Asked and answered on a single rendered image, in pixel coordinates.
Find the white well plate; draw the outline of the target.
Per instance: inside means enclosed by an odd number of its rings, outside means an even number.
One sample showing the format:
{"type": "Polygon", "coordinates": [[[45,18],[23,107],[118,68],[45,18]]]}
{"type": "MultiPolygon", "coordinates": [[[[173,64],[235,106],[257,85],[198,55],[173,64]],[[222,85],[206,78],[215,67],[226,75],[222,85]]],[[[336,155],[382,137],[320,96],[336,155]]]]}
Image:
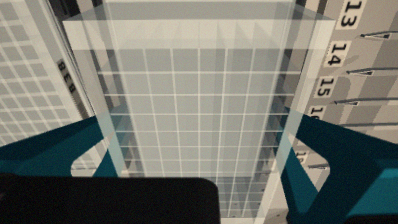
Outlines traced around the white well plate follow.
{"type": "MultiPolygon", "coordinates": [[[[49,0],[0,0],[0,147],[95,116],[49,0]]],[[[73,177],[92,177],[103,139],[77,158],[73,177]]]]}

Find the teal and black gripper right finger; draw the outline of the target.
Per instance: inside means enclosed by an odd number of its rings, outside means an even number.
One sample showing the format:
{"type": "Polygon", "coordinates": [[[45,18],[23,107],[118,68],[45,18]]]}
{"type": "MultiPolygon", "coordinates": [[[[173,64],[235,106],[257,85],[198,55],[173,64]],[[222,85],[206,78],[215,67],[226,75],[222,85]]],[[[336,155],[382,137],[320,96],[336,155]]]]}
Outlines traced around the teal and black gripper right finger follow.
{"type": "Polygon", "coordinates": [[[330,173],[318,192],[291,147],[280,179],[292,224],[398,215],[398,144],[305,114],[295,137],[327,160],[330,173]]]}

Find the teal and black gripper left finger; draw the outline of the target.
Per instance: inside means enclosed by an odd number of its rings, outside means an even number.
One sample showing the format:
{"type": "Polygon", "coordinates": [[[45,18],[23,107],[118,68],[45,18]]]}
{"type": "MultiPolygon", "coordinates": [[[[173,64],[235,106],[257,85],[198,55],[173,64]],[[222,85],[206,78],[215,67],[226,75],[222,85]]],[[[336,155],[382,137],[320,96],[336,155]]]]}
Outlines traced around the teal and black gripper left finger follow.
{"type": "MultiPolygon", "coordinates": [[[[34,135],[0,147],[0,173],[72,176],[73,162],[103,139],[96,115],[34,135]]],[[[105,176],[118,176],[108,148],[92,177],[105,176]]]]}

